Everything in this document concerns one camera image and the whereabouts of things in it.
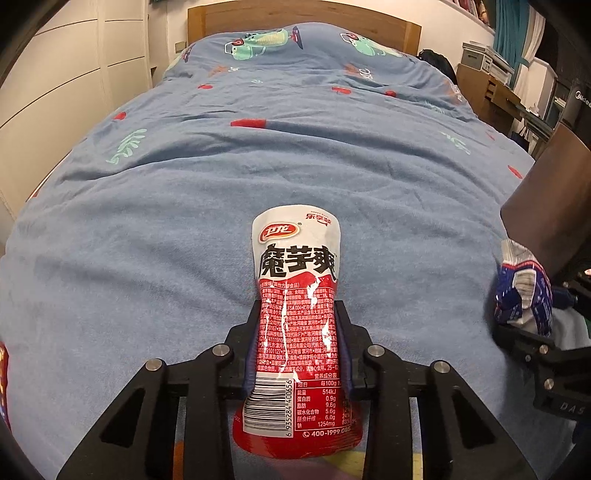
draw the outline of green leaf pattern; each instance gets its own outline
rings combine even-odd
[[[466,154],[470,155],[470,150],[468,150],[466,148],[466,143],[465,142],[463,142],[459,138],[452,137],[450,134],[447,134],[445,132],[441,132],[441,134],[442,135],[445,135],[447,137],[447,139],[449,141],[451,141],[456,146],[456,148],[458,148],[460,150],[463,150],[464,152],[466,152]]]
[[[427,102],[425,100],[424,102],[420,102],[420,103],[422,103],[424,106],[430,108],[434,112],[437,112],[437,113],[440,113],[442,115],[445,115],[445,112],[441,108],[439,108],[437,105],[433,105],[431,102]]]
[[[130,133],[125,137],[117,149],[117,153],[111,157],[110,160],[107,160],[108,163],[112,163],[117,165],[119,163],[119,159],[121,157],[128,158],[134,154],[133,149],[139,147],[139,142],[142,138],[145,138],[145,135],[141,135],[146,133],[147,130],[145,128],[140,128],[133,133]]]

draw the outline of konjac snack bag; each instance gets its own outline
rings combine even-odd
[[[340,228],[309,205],[252,224],[262,306],[255,387],[233,422],[244,450],[272,458],[330,455],[359,443],[362,423],[340,386],[335,298]]]

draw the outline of blue comforter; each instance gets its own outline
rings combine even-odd
[[[15,437],[52,479],[146,359],[223,341],[257,296],[253,218],[303,203],[339,219],[352,320],[403,359],[447,359],[545,476],[569,425],[533,409],[489,331],[499,207],[531,165],[438,70],[341,28],[193,44],[72,150],[8,240]],[[242,479],[351,474],[235,455]]]

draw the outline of blue snack bag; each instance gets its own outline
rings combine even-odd
[[[544,267],[526,247],[506,239],[496,285],[495,320],[531,333],[552,333],[552,291]]]

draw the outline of snack package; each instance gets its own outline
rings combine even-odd
[[[550,280],[526,247],[506,239],[501,243],[503,264],[496,287],[495,319],[530,333],[552,333]]]
[[[333,302],[340,228],[308,205],[272,208],[252,224],[262,300],[254,389],[234,416],[244,450],[271,458],[330,455],[362,437],[340,385]]]

